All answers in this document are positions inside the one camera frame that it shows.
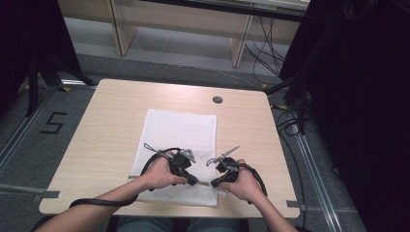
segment black hand-mounted device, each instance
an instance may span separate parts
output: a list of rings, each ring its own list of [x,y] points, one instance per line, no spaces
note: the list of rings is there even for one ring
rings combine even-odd
[[[165,150],[154,150],[150,145],[144,143],[144,147],[148,150],[156,152],[153,154],[150,159],[148,159],[147,163],[145,163],[144,167],[141,171],[141,176],[144,174],[154,160],[164,157],[168,160],[169,163],[169,170],[173,175],[182,176],[187,178],[187,183],[191,186],[195,185],[198,182],[198,179],[191,175],[186,169],[191,166],[191,161],[195,161],[195,157],[193,156],[191,149],[181,149],[181,148],[168,148]]]
[[[228,183],[236,182],[236,180],[238,179],[238,175],[239,175],[239,168],[244,167],[245,169],[250,171],[250,173],[252,173],[253,177],[256,179],[256,181],[259,183],[259,186],[262,188],[263,193],[267,196],[268,192],[266,191],[265,184],[263,184],[262,178],[260,178],[256,170],[245,163],[239,163],[235,161],[233,158],[228,157],[229,154],[231,154],[238,148],[239,146],[236,146],[232,148],[231,150],[227,151],[226,153],[223,153],[219,158],[208,160],[206,164],[207,166],[211,163],[218,162],[219,164],[216,167],[217,171],[219,171],[220,173],[224,173],[222,176],[211,181],[212,187],[217,188],[222,182],[228,182]]]

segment forearm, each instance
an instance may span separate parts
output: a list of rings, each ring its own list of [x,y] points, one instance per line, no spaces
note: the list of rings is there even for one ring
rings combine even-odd
[[[272,202],[265,195],[261,194],[252,201],[253,205],[265,218],[269,229],[276,231],[297,231],[277,210]]]
[[[147,189],[142,177],[111,190],[96,199],[124,201],[133,198]],[[37,231],[94,231],[106,218],[114,214],[119,207],[77,205],[57,215]]]

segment gray carpet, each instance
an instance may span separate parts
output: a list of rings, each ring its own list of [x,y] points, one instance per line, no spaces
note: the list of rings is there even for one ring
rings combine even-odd
[[[79,55],[78,58],[83,71],[95,80],[109,77],[247,90],[257,90],[255,86],[261,85],[251,73],[227,72],[229,75],[246,80],[251,84],[249,85],[245,81],[233,79],[218,72],[87,55]],[[61,76],[62,78],[72,78],[65,73],[62,73]],[[265,78],[265,81],[276,81],[269,76],[261,77]],[[56,91],[45,105],[39,119],[24,139],[13,159],[1,173],[0,184],[47,188],[93,93],[93,90],[77,88],[72,88],[69,92]],[[281,91],[269,97],[270,103],[281,104],[284,93],[285,91]],[[1,116],[0,145],[4,146],[22,121],[27,98],[27,90],[23,90],[16,96],[16,100],[11,105],[8,113]],[[41,131],[55,130],[56,126],[45,124],[53,112],[67,113],[67,115],[57,115],[53,120],[63,123],[64,126],[55,134],[41,133]],[[277,119],[281,113],[281,110],[273,110],[272,120]],[[312,131],[317,130],[312,121],[307,123],[307,127]],[[300,181],[303,182],[307,205],[306,228],[311,231],[329,231],[296,139],[288,135],[285,138],[289,142],[300,166],[302,180],[299,180],[296,165],[291,158],[289,149],[282,141],[293,186],[300,202],[303,201]],[[337,208],[343,228],[345,231],[365,231],[343,182],[331,170],[333,166],[332,159],[322,142],[320,134],[308,130],[307,140],[327,190]],[[39,202],[33,202],[32,197],[30,194],[1,192],[1,231],[29,231],[35,222],[43,217],[38,211]],[[290,221],[292,224],[299,226],[303,223],[302,217],[290,219]],[[99,231],[104,231],[105,227],[106,224],[103,224]],[[260,218],[251,218],[249,227],[250,231],[266,231],[266,224]]]

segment white cloth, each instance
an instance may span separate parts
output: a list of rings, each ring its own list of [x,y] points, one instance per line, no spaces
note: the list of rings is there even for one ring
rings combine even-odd
[[[217,178],[217,171],[214,165],[207,167],[206,162],[216,157],[216,136],[216,115],[149,109],[130,176],[139,176],[147,160],[155,154],[144,147],[147,143],[155,150],[192,149],[196,163],[187,171],[199,181],[210,182]],[[141,192],[138,200],[216,206],[218,192],[212,187],[185,184]]]

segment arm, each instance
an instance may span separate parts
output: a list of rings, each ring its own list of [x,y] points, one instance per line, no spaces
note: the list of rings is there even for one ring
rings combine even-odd
[[[220,183],[220,187],[232,192],[241,200],[251,202],[265,218],[271,231],[297,231],[277,210],[257,184],[252,174],[241,167],[235,183]]]
[[[162,189],[171,184],[184,184],[186,181],[184,177],[172,175],[168,161],[160,158],[141,177],[97,196],[96,199],[123,201],[147,189]],[[77,205],[52,218],[37,231],[94,231],[118,209],[119,207]]]

